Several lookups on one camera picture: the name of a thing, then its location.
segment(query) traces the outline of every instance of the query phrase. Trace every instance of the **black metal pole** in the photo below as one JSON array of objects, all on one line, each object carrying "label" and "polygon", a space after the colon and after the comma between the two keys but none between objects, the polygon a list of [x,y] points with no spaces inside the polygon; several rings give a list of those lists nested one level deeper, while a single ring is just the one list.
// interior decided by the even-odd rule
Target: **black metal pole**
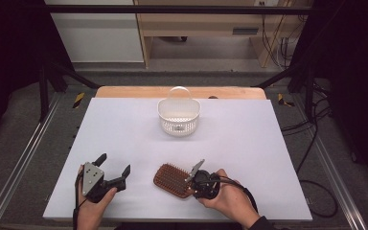
[{"label": "black metal pole", "polygon": [[252,87],[259,87],[262,89],[265,89],[267,87],[269,87],[270,85],[272,85],[273,83],[286,78],[286,77],[290,77],[290,76],[296,76],[298,74],[301,73],[301,63],[297,62],[294,65],[291,65],[288,69],[278,73],[277,75],[275,75],[274,77],[265,80],[264,82],[258,84],[258,85],[253,85]]},{"label": "black metal pole", "polygon": [[92,82],[91,80],[88,80],[86,78],[84,78],[83,76],[77,74],[75,71],[69,70],[67,68],[65,68],[64,66],[61,66],[60,64],[57,63],[52,63],[52,65],[54,69],[56,69],[57,71],[59,71],[60,73],[66,74],[68,76],[70,76],[71,78],[85,84],[86,86],[93,88],[93,89],[98,89],[100,88],[102,85],[96,84],[94,82]]},{"label": "black metal pole", "polygon": [[280,14],[310,15],[326,9],[310,7],[232,7],[232,6],[166,6],[166,5],[26,5],[24,10],[54,13],[202,13],[202,14]]},{"label": "black metal pole", "polygon": [[44,73],[44,66],[41,66],[38,73],[38,85],[40,87],[40,122],[42,122],[49,112],[49,93],[47,89],[47,79]]},{"label": "black metal pole", "polygon": [[314,73],[313,67],[309,67],[308,75],[306,76],[306,101],[305,101],[305,112],[307,119],[312,123],[314,121],[312,114],[313,109],[313,80],[314,80]]}]

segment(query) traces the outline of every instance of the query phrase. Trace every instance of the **wooden furniture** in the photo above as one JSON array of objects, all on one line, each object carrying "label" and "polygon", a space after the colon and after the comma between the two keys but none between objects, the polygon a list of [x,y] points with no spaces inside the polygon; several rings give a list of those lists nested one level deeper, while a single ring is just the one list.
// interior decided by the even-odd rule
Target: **wooden furniture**
[{"label": "wooden furniture", "polygon": [[[207,99],[266,99],[261,88],[246,87],[187,87],[194,98]],[[165,98],[169,86],[103,86],[98,89],[96,98]]]},{"label": "wooden furniture", "polygon": [[[247,6],[258,7],[258,0],[134,0],[135,5],[185,5],[185,6]],[[310,6],[312,0],[280,0],[279,7]],[[138,13],[139,33],[145,64],[149,66],[152,38],[155,36],[247,36],[250,37],[259,62],[266,67],[277,47],[279,37],[296,37],[304,28],[297,15],[242,15],[242,14],[168,14]],[[257,31],[256,34],[237,34],[241,31]],[[267,36],[263,44],[263,31]]]}]

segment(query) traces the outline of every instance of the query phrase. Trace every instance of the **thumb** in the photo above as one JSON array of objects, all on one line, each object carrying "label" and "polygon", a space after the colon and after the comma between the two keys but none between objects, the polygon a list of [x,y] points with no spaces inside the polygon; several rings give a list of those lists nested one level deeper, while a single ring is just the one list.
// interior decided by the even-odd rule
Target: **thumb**
[{"label": "thumb", "polygon": [[116,188],[110,189],[98,204],[101,205],[105,209],[106,206],[110,203],[110,201],[112,201],[112,199],[115,196],[116,192],[117,192]]},{"label": "thumb", "polygon": [[206,198],[198,198],[197,199],[199,203],[201,203],[202,205],[204,205],[205,208],[211,208],[211,201],[209,199]]}]

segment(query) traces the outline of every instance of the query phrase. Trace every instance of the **floor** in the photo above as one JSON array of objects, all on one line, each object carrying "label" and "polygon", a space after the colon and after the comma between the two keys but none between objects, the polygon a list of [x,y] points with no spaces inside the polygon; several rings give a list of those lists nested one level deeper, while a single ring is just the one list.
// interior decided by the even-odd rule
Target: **floor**
[{"label": "floor", "polygon": [[[103,66],[78,65],[79,73],[83,76],[96,83],[108,85],[248,87],[265,81],[281,71],[281,68],[274,64],[262,69],[248,39],[222,37],[189,37],[187,42],[181,42],[178,37],[159,37],[153,42],[148,69],[137,65],[125,65],[121,68],[118,64],[99,67]],[[41,139],[33,140],[36,145],[30,147],[28,143],[39,126],[38,85],[33,84],[14,92],[10,107],[2,117],[0,229],[53,229],[53,227],[70,229],[68,222],[43,219],[42,212],[57,182],[69,148],[73,145],[74,136],[89,105],[89,98],[95,96],[95,90],[75,80],[69,78],[66,80],[70,86],[65,94],[54,94],[51,91],[51,99],[58,99],[59,103],[53,104],[57,109],[49,124],[41,127],[44,135]],[[326,80],[317,80],[317,83],[323,87],[329,86]],[[280,127],[294,125],[304,120],[299,106],[304,94],[289,94],[287,84],[287,79],[280,80],[265,90],[267,97],[272,100]],[[85,93],[85,99],[80,107],[75,109],[72,108],[72,104],[79,92]],[[286,103],[279,103],[279,93],[283,95]],[[315,94],[314,98],[321,99],[322,95]],[[327,109],[327,105],[321,104],[318,109],[320,108]],[[332,116],[325,116],[318,124],[317,141],[299,175],[300,178],[316,181],[331,191],[331,194],[338,197],[336,207],[339,209],[331,218],[313,215],[314,221],[310,223],[276,224],[293,229],[368,229],[368,169],[365,165],[352,161],[350,149],[346,146],[343,134]],[[291,132],[284,133],[295,167],[301,162],[305,150],[310,145],[312,131],[311,128],[292,135],[289,135]],[[27,158],[25,148],[30,150],[30,158]],[[324,167],[328,162],[327,159],[321,158],[324,151],[325,156],[332,158],[331,166]],[[23,171],[17,170],[19,159],[27,159]],[[336,168],[342,184],[330,180],[334,179],[329,175],[329,168],[332,170],[332,167]],[[335,184],[341,185],[342,188],[334,187]],[[302,188],[314,212],[330,214],[334,210],[334,202],[325,190],[307,183],[303,183]],[[344,203],[346,200],[352,201],[353,206]],[[347,219],[354,219],[355,223],[364,221],[364,224],[354,227]],[[115,223],[105,221],[103,226],[115,226]]]}]

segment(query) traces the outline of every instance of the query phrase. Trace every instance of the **cabinet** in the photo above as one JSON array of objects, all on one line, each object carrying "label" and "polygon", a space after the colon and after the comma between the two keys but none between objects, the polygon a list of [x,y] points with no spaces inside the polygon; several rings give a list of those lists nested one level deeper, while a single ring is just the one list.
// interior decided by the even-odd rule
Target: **cabinet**
[{"label": "cabinet", "polygon": [[[133,5],[131,0],[45,0],[63,5]],[[52,13],[70,59],[76,62],[143,62],[134,13]]]}]

